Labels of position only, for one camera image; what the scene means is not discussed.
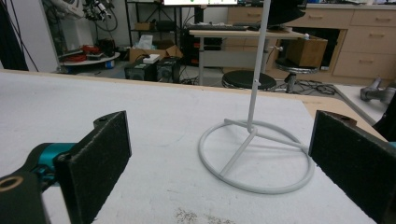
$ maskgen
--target metal stand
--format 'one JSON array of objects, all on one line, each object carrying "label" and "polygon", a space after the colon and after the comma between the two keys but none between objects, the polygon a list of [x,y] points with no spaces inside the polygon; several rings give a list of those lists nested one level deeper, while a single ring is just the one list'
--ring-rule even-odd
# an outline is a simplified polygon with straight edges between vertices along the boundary
[{"label": "metal stand", "polygon": [[[287,192],[295,191],[295,190],[303,187],[305,184],[307,184],[314,173],[314,165],[313,165],[312,159],[308,156],[308,146],[301,144],[297,138],[292,136],[286,130],[283,130],[283,129],[281,129],[275,125],[271,125],[269,123],[264,123],[264,122],[253,120],[254,108],[256,105],[256,98],[257,98],[257,91],[258,91],[259,86],[261,85],[259,82],[260,72],[265,71],[266,58],[268,57],[268,53],[266,51],[268,49],[268,41],[265,39],[265,37],[266,37],[266,27],[267,27],[267,22],[268,22],[270,6],[271,6],[271,1],[265,0],[264,6],[263,6],[263,12],[262,12],[262,25],[261,25],[261,29],[260,29],[259,46],[257,49],[256,65],[254,68],[254,78],[253,78],[253,84],[252,84],[252,92],[251,92],[251,97],[250,97],[250,106],[249,106],[247,122],[225,119],[223,123],[212,127],[211,129],[207,130],[203,134],[203,136],[201,137],[198,149],[199,149],[200,158],[201,158],[201,161],[203,162],[203,164],[206,166],[206,168],[213,175],[215,175],[222,181],[224,181],[232,186],[235,186],[237,188],[244,189],[244,190],[251,191],[251,192],[279,194],[279,193],[287,193]],[[276,131],[278,133],[282,133],[282,134],[286,135],[289,139],[291,139],[292,142],[285,141],[285,140],[282,140],[279,138],[275,138],[273,136],[259,133],[258,128],[253,126],[253,124],[265,126],[270,129],[273,129],[274,131]],[[240,127],[247,128],[247,131],[249,132],[249,136],[247,137],[245,142],[242,144],[242,146],[240,148],[238,148],[238,150],[234,153],[232,158],[228,161],[228,163],[221,170],[221,172],[218,172],[213,168],[213,166],[210,165],[210,163],[205,158],[205,154],[203,153],[203,147],[204,147],[206,138],[213,131],[215,131],[218,128],[227,126],[227,125],[237,125]],[[286,187],[281,187],[281,188],[255,188],[253,186],[249,186],[244,183],[240,183],[240,182],[237,182],[237,181],[227,178],[226,177],[227,172],[230,170],[230,168],[233,166],[233,164],[238,160],[240,155],[244,152],[244,150],[247,148],[247,146],[250,144],[250,142],[253,140],[254,137],[266,138],[266,139],[270,139],[273,141],[277,141],[278,143],[282,143],[285,145],[300,148],[302,150],[302,152],[305,153],[305,155],[307,157],[307,162],[308,162],[308,170],[307,170],[305,176],[299,182],[297,182],[295,184],[291,184]]]}]

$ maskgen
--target cabinet drawer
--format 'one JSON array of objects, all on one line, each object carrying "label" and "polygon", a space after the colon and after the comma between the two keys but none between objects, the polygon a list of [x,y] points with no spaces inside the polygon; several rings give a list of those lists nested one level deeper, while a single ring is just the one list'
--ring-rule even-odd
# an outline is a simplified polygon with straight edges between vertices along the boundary
[{"label": "cabinet drawer", "polygon": [[262,7],[229,7],[227,21],[261,21]]},{"label": "cabinet drawer", "polygon": [[396,54],[348,53],[339,55],[333,75],[336,77],[396,78]]},{"label": "cabinet drawer", "polygon": [[251,39],[251,38],[227,38],[225,41],[226,46],[230,47],[255,47],[259,45],[259,40],[258,39]]},{"label": "cabinet drawer", "polygon": [[355,10],[351,25],[396,27],[396,11]]},{"label": "cabinet drawer", "polygon": [[346,29],[352,16],[353,10],[307,8],[303,17],[288,22],[286,25],[291,27]]},{"label": "cabinet drawer", "polygon": [[396,27],[350,27],[342,51],[396,54]]}]

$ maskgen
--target white desk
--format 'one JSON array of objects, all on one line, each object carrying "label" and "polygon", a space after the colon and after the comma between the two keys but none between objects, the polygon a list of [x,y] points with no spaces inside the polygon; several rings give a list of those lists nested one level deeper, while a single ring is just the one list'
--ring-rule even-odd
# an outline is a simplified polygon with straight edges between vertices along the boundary
[{"label": "white desk", "polygon": [[344,85],[334,85],[334,87],[346,102],[371,125],[376,124],[388,108],[388,105],[379,100],[364,102],[361,99],[361,88],[364,87]]},{"label": "white desk", "polygon": [[[19,168],[35,146],[77,142],[95,119],[127,111],[133,156],[95,223],[374,223],[318,167],[307,186],[281,195],[236,189],[206,170],[197,153],[200,136],[223,118],[245,119],[249,91],[25,74],[0,70],[0,176]],[[341,112],[374,131],[343,102],[322,97],[260,92],[255,118],[289,130],[308,145],[311,115],[319,108]],[[225,132],[232,141],[219,133],[208,146],[227,151],[245,137],[235,127]],[[249,169],[263,165],[268,183],[299,178],[304,156],[261,151],[259,145],[276,147],[262,141],[258,138],[241,158],[253,156],[254,166],[236,164],[234,174],[249,178]],[[59,188],[43,196],[51,221],[68,223]]]},{"label": "white desk", "polygon": [[[230,51],[230,50],[205,50],[205,37],[221,38],[258,38],[257,31],[205,31],[190,30],[190,35],[200,38],[199,52],[199,85],[203,85],[204,67],[254,67],[256,63],[256,52],[252,51]],[[296,39],[303,34],[295,32],[267,32],[267,39]]]}]

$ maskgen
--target wall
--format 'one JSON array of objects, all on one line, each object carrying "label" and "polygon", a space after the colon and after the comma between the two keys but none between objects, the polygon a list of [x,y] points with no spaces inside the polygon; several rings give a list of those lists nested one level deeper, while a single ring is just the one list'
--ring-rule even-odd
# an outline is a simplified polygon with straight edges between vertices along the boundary
[{"label": "wall", "polygon": [[26,47],[24,54],[30,71],[53,72],[58,67],[41,0],[13,0],[14,16],[10,1],[6,1],[8,12],[15,26],[20,26],[21,38]]}]

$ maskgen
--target chair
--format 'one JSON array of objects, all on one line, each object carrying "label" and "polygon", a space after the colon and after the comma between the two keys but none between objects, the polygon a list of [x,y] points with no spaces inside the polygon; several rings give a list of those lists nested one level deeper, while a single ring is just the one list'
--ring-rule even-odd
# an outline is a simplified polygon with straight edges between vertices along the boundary
[{"label": "chair", "polygon": [[[221,83],[225,88],[251,89],[253,76],[253,71],[236,70],[224,74]],[[276,81],[274,80],[274,78],[269,77],[264,73],[260,73],[259,82],[261,83],[261,85],[259,86],[259,90],[261,91],[270,91],[276,86]]]},{"label": "chair", "polygon": [[276,59],[275,63],[277,69],[289,72],[289,75],[285,78],[287,83],[286,93],[293,93],[297,74],[315,74],[318,71],[317,67],[301,67],[286,58]]}]

